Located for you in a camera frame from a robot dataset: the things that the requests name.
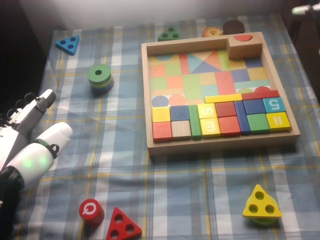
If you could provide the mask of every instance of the tablecloth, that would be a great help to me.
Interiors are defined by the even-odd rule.
[[[301,132],[296,145],[213,151],[150,158],[146,144],[141,44],[156,41],[170,24],[185,38],[231,18],[56,30],[42,81],[57,98],[33,135],[58,122],[72,140],[51,170],[21,193],[13,238],[106,238],[119,207],[155,240],[320,239],[319,104],[280,15],[239,16],[246,32],[262,32]],[[54,42],[78,34],[75,56]],[[86,72],[107,64],[115,84],[96,97]],[[281,220],[258,227],[243,218],[246,201],[260,184],[278,202]],[[79,206],[98,200],[105,218],[84,227]]]

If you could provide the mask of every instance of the blue triangle print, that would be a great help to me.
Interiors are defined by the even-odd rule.
[[[189,72],[192,73],[203,62],[203,60],[197,58],[191,53],[188,53],[187,57],[188,57]]]
[[[192,74],[203,74],[203,73],[212,73],[212,72],[221,72],[220,69],[206,63],[203,61],[193,72]]]
[[[60,39],[55,42],[55,46],[67,54],[75,55],[79,43],[79,35]]]

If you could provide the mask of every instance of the hole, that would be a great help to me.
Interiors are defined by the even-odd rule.
[[[100,74],[102,74],[102,71],[101,70],[97,70],[94,73],[95,73],[95,75],[100,75]]]
[[[117,214],[117,215],[115,215],[115,217],[114,217],[114,221],[115,221],[117,224],[121,223],[121,222],[122,222],[122,220],[123,220],[123,217],[122,217],[122,215],[121,215],[121,214]]]
[[[119,237],[119,232],[118,232],[117,230],[112,230],[112,231],[110,232],[110,237],[111,237],[112,239],[117,239],[117,238]]]
[[[274,208],[274,206],[267,205],[267,206],[265,206],[265,211],[266,211],[268,214],[273,214],[273,213],[275,212],[275,208]]]
[[[132,224],[128,224],[127,226],[125,226],[125,231],[127,234],[131,234],[133,233],[135,230],[134,226]]]
[[[257,191],[257,192],[255,193],[255,198],[258,199],[258,200],[262,200],[262,199],[264,199],[264,197],[265,197],[265,195],[264,195],[264,193],[261,192],[261,191]]]
[[[249,211],[250,211],[251,213],[253,213],[253,214],[256,214],[256,213],[258,212],[258,207],[257,207],[256,205],[254,205],[254,204],[251,204],[251,205],[249,206]]]

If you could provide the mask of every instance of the checkered fabric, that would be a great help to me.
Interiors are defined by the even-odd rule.
[[[114,207],[156,240],[320,239],[319,104],[279,15],[240,16],[246,32],[263,32],[301,136],[296,145],[149,158],[146,143],[141,44],[156,41],[170,24],[185,38],[230,18],[55,31],[41,92],[57,98],[34,135],[58,122],[72,140],[38,184],[22,192],[13,238],[104,240]],[[79,34],[75,56],[54,46]],[[107,64],[115,84],[95,97],[86,72]],[[257,227],[242,212],[256,184],[283,213],[273,227]],[[84,227],[87,198],[105,210],[102,224]]]

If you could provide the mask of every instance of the yellow block with number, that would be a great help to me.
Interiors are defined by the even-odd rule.
[[[203,138],[221,136],[218,118],[200,119],[201,134]]]
[[[152,122],[170,122],[170,108],[168,106],[160,106],[152,108]]]
[[[216,105],[214,103],[198,104],[199,119],[217,118]]]
[[[220,96],[206,96],[205,102],[209,103],[223,103],[223,102],[233,102],[233,101],[241,101],[241,94],[228,94],[228,95],[220,95]]]
[[[285,112],[267,113],[266,118],[268,119],[271,132],[291,130],[291,125]]]

